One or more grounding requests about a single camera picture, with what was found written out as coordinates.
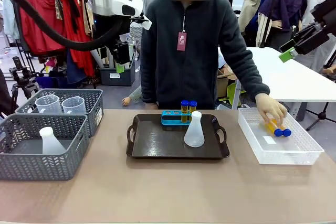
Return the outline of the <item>person left hand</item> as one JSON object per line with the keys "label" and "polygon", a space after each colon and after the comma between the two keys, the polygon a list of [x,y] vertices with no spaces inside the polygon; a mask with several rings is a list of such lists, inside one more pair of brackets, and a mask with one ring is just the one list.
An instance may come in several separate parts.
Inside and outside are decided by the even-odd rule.
{"label": "person left hand", "polygon": [[255,96],[257,109],[265,122],[271,122],[271,119],[275,119],[278,126],[282,126],[283,120],[287,115],[287,109],[272,99],[265,93],[260,93]]}

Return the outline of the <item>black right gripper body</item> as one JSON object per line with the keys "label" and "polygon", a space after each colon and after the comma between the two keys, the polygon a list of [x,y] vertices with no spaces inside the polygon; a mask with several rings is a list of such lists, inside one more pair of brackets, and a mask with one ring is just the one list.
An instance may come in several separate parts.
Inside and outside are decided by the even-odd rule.
{"label": "black right gripper body", "polygon": [[326,34],[335,35],[335,8],[332,10],[313,9],[314,23],[319,24]]}

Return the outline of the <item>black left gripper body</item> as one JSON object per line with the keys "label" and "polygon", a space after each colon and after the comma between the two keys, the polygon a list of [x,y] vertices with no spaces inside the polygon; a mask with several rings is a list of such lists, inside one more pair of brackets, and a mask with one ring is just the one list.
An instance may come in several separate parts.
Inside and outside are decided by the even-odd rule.
{"label": "black left gripper body", "polygon": [[118,42],[112,52],[113,58],[118,64],[126,64],[130,61],[128,42]]}

